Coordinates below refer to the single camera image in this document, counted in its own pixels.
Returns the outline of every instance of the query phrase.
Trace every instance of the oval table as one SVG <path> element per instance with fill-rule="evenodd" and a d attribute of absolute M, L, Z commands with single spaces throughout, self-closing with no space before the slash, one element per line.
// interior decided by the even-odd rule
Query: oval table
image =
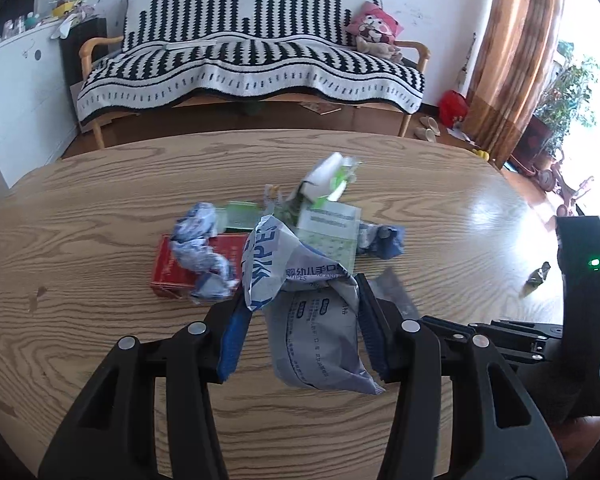
<path fill-rule="evenodd" d="M 318 130 L 192 134 L 74 156 L 24 176 L 0 208 L 0 432 L 31 471 L 112 345 L 171 336 L 206 307 L 154 296 L 160 234 L 194 202 L 291 191 L 332 152 L 362 160 L 344 202 L 362 218 L 406 226 L 404 255 L 359 257 L 356 272 L 400 276 L 421 314 L 456 322 L 560 322 L 562 284 L 525 296 L 529 273 L 557 247 L 501 174 L 458 148 Z M 397 385 L 379 396 L 285 386 L 254 316 L 238 369 L 210 395 L 232 479 L 371 479 L 378 474 Z M 164 384 L 156 446 L 169 472 Z M 451 386 L 443 383 L 439 459 L 450 452 Z"/>

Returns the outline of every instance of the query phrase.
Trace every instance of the crumpled plastic bag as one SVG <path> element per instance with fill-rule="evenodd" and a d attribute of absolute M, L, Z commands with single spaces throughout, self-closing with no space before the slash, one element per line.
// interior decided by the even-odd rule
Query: crumpled plastic bag
<path fill-rule="evenodd" d="M 358 355 L 358 285 L 339 263 L 263 216 L 242 254 L 247 307 L 264 309 L 276 376 L 289 386 L 379 394 Z"/>
<path fill-rule="evenodd" d="M 194 298 L 222 300 L 231 295 L 238 283 L 229 260 L 208 244 L 208 239 L 217 234 L 216 208 L 208 202 L 198 202 L 173 227 L 173 256 L 181 267 L 200 274 L 191 291 Z"/>
<path fill-rule="evenodd" d="M 390 260 L 403 254 L 404 227 L 360 222 L 357 254 L 371 254 L 381 260 Z"/>

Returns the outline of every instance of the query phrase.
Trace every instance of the small object on table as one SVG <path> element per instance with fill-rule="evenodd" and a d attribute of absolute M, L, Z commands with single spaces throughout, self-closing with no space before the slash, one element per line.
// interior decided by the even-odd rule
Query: small object on table
<path fill-rule="evenodd" d="M 357 254 L 371 254 L 381 260 L 390 260 L 403 254 L 404 227 L 360 222 Z"/>
<path fill-rule="evenodd" d="M 551 265 L 549 264 L 549 262 L 545 262 L 544 264 L 542 264 L 542 267 L 534 270 L 531 273 L 529 279 L 526 280 L 526 284 L 531 286 L 542 285 L 546 280 L 546 276 L 549 273 L 549 269 L 551 269 Z"/>
<path fill-rule="evenodd" d="M 222 234 L 209 238 L 209 246 L 218 254 L 222 254 L 235 269 L 236 278 L 242 277 L 240 263 L 242 248 L 248 234 Z M 154 270 L 150 286 L 156 296 L 161 298 L 188 298 L 200 284 L 199 274 L 180 266 L 169 247 L 170 235 L 162 235 L 155 257 Z"/>
<path fill-rule="evenodd" d="M 320 207 L 302 203 L 295 233 L 301 242 L 353 272 L 360 228 L 359 207 L 325 201 Z"/>
<path fill-rule="evenodd" d="M 404 319 L 420 319 L 418 308 L 404 290 L 393 267 L 387 267 L 377 278 L 368 280 L 368 283 L 374 296 L 393 302 Z"/>
<path fill-rule="evenodd" d="M 265 184 L 264 185 L 264 215 L 273 215 L 276 211 L 276 208 L 280 208 L 284 199 L 282 198 L 282 191 L 280 190 L 280 186 L 274 184 Z"/>
<path fill-rule="evenodd" d="M 360 161 L 355 156 L 331 153 L 307 173 L 300 184 L 286 197 L 285 202 L 276 208 L 276 216 L 288 227 L 298 224 L 298 215 L 305 201 L 314 206 L 324 202 L 337 202 L 349 182 L 356 181 L 356 168 Z"/>
<path fill-rule="evenodd" d="M 198 272 L 191 295 L 207 300 L 227 298 L 239 280 L 235 266 L 214 252 L 208 239 L 218 234 L 216 208 L 209 202 L 198 202 L 180 218 L 171 235 L 171 251 L 181 267 Z"/>
<path fill-rule="evenodd" d="M 262 210 L 255 202 L 232 201 L 224 209 L 228 232 L 251 232 L 262 216 Z"/>
<path fill-rule="evenodd" d="M 280 380 L 317 390 L 383 391 L 358 355 L 358 285 L 341 264 L 272 215 L 249 235 L 243 259 L 245 303 L 264 311 Z"/>
<path fill-rule="evenodd" d="M 218 234 L 226 231 L 226 209 L 224 207 L 216 207 L 216 231 Z"/>

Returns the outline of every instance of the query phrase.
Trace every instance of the brown curtain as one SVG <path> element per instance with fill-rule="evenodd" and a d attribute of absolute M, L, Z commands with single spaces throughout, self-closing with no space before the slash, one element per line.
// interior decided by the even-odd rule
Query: brown curtain
<path fill-rule="evenodd" d="M 564 0 L 493 0 L 463 130 L 501 168 L 529 124 L 558 43 Z"/>

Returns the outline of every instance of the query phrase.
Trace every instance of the green leaves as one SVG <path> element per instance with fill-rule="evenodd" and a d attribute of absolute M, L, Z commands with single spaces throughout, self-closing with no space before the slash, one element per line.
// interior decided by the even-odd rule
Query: green leaves
<path fill-rule="evenodd" d="M 553 132 L 544 148 L 551 154 L 562 146 L 569 135 L 571 124 L 577 121 L 586 128 L 596 125 L 596 117 L 589 108 L 592 90 L 598 82 L 600 65 L 592 57 L 584 57 L 580 65 L 571 64 L 573 43 L 561 41 L 558 52 L 567 59 L 565 68 L 555 81 L 542 92 L 534 115 Z"/>

